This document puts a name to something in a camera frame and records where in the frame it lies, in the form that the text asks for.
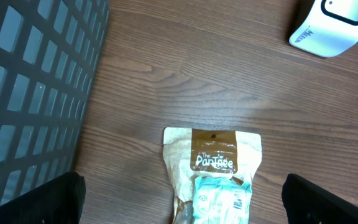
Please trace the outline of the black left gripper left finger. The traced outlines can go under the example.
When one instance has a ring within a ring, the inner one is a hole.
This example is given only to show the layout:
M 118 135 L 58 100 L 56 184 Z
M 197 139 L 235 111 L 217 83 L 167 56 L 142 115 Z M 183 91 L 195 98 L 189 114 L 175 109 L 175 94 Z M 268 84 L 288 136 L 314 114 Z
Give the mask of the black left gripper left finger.
M 85 178 L 70 171 L 0 206 L 0 223 L 78 224 L 85 195 Z

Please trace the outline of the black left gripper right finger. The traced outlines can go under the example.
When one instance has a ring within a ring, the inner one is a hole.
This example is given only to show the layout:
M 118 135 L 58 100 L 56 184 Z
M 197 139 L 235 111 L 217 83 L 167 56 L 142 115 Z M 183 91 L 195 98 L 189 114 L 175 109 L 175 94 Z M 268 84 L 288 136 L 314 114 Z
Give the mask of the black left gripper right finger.
M 358 207 L 297 174 L 288 174 L 282 202 L 289 224 L 358 224 Z

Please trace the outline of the brown Pantree snack pouch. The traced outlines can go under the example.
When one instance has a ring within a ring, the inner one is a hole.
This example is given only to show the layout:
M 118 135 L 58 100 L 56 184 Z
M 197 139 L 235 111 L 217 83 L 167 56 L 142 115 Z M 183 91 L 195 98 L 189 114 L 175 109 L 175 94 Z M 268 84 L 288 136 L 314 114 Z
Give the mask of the brown Pantree snack pouch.
M 174 223 L 193 223 L 197 177 L 234 179 L 252 184 L 262 162 L 259 134 L 165 128 L 163 159 L 174 189 Z

